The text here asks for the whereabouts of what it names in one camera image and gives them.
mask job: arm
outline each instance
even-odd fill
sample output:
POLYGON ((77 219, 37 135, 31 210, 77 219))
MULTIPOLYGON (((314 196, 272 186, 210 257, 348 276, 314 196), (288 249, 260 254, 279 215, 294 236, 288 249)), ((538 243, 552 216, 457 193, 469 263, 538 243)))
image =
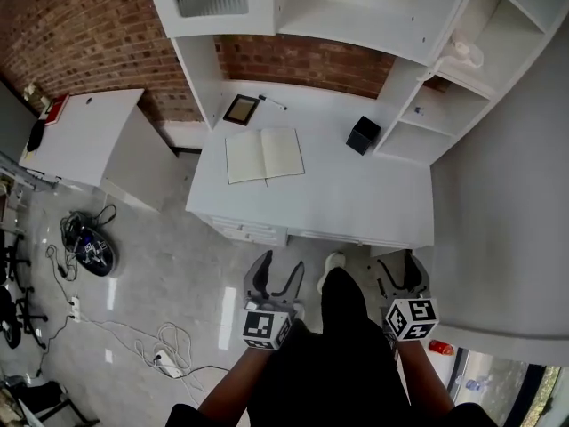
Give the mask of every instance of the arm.
POLYGON ((438 378, 421 342, 398 342, 411 405, 424 415, 437 419, 454 408, 446 387, 438 378))
POLYGON ((198 411, 217 423, 237 425, 271 354, 268 350, 247 348, 229 373, 207 396, 198 411))

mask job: open notebook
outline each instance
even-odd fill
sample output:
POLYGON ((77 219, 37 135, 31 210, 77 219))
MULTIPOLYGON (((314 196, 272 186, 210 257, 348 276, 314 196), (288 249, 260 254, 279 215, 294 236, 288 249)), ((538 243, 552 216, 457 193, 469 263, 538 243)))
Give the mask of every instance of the open notebook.
POLYGON ((294 128, 267 128, 225 140, 229 183, 304 174, 294 128))

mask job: brick wall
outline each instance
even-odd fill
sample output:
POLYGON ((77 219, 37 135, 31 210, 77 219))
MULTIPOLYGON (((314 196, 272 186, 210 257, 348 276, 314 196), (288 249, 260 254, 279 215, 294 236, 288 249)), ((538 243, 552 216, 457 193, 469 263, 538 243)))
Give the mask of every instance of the brick wall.
POLYGON ((379 94, 395 57, 306 36, 223 35, 216 49, 226 78, 309 85, 369 98, 379 94))
POLYGON ((0 72, 51 98, 145 88, 152 122, 202 120, 152 0, 0 0, 0 72))

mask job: white desk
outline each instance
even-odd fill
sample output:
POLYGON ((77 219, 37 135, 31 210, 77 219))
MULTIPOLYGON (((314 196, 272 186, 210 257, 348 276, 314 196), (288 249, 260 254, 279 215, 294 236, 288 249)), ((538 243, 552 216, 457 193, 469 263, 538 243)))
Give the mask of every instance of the white desk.
POLYGON ((265 93, 281 112, 261 102, 247 127, 222 119, 208 137, 189 193, 187 210, 228 238, 285 245, 289 234, 395 248, 433 245, 430 170, 346 145, 373 101, 290 85, 233 81, 235 93, 265 93), (306 173, 228 184, 225 138, 249 129, 294 127, 306 173))
POLYGON ((20 165, 99 187, 124 202, 159 210, 180 180, 178 159, 144 117, 143 89, 72 96, 40 147, 20 165))

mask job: red object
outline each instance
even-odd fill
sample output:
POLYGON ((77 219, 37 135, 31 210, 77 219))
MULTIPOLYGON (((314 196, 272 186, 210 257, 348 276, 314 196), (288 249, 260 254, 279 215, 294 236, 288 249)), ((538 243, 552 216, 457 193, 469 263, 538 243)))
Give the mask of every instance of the red object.
POLYGON ((58 96, 55 100, 53 100, 50 112, 45 119, 45 126, 57 124, 57 121, 60 119, 61 112, 63 111, 63 108, 65 108, 68 100, 69 93, 58 96))
POLYGON ((429 343, 429 349, 443 356, 454 356, 454 348, 448 343, 440 342, 439 340, 431 340, 429 343))

